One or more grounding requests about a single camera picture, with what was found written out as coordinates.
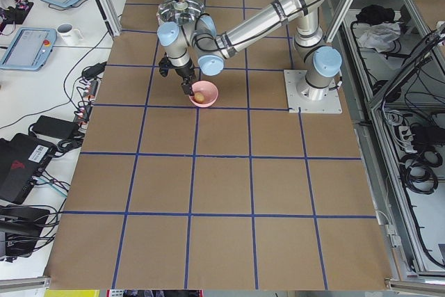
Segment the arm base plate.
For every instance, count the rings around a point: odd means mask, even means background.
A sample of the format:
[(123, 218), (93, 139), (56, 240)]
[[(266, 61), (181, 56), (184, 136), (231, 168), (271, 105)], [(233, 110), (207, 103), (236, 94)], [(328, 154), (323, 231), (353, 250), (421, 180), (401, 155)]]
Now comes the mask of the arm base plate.
[(284, 83), (290, 113), (341, 114), (342, 107), (334, 78), (325, 88), (306, 81), (306, 70), (285, 70)]

